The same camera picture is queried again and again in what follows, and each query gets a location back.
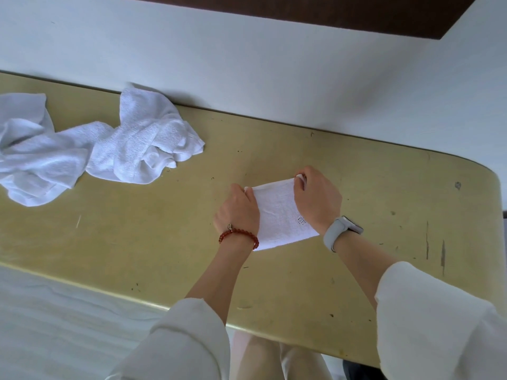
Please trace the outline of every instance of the smartwatch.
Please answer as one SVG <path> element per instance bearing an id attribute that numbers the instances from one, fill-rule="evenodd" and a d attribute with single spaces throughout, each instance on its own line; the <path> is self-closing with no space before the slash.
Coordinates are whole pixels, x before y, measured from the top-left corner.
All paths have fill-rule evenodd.
<path id="1" fill-rule="evenodd" d="M 336 252 L 333 249 L 333 245 L 338 238 L 339 235 L 344 233 L 346 230 L 352 230 L 357 234 L 362 234 L 364 229 L 359 225 L 354 224 L 345 216 L 337 217 L 333 224 L 327 229 L 326 234 L 324 235 L 324 245 L 331 251 Z"/>

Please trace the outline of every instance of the folded white towel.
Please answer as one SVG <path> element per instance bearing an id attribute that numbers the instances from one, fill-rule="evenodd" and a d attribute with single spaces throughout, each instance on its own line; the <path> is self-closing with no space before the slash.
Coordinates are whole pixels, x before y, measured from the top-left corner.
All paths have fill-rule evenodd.
<path id="1" fill-rule="evenodd" d="M 93 148 L 86 171 L 92 176 L 148 184 L 165 167 L 175 168 L 201 153 L 204 142 L 164 95 L 125 89 L 120 96 L 120 126 Z"/>
<path id="2" fill-rule="evenodd" d="M 294 179 L 272 182 L 253 188 L 259 210 L 259 247 L 268 249 L 318 236 L 301 216 L 294 201 Z"/>
<path id="3" fill-rule="evenodd" d="M 0 184 L 27 207 L 46 204 L 72 188 L 93 144 L 112 131 L 92 122 L 54 133 L 44 94 L 0 95 Z"/>

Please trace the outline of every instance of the person's right hand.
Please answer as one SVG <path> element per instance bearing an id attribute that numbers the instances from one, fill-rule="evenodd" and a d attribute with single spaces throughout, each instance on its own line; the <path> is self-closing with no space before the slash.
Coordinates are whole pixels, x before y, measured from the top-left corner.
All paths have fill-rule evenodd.
<path id="1" fill-rule="evenodd" d="M 296 174 L 306 177 L 306 189 L 300 178 L 294 179 L 294 199 L 299 213 L 314 230 L 324 235 L 340 216 L 342 195 L 331 181 L 312 166 L 306 166 Z"/>

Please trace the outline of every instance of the white wall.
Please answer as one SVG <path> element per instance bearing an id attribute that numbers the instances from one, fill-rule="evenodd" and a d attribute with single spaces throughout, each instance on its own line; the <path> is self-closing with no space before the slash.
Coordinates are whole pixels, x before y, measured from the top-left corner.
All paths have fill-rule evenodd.
<path id="1" fill-rule="evenodd" d="M 431 41 L 135 0 L 0 0 L 0 69 L 453 153 L 507 187 L 505 10 L 477 0 Z"/>

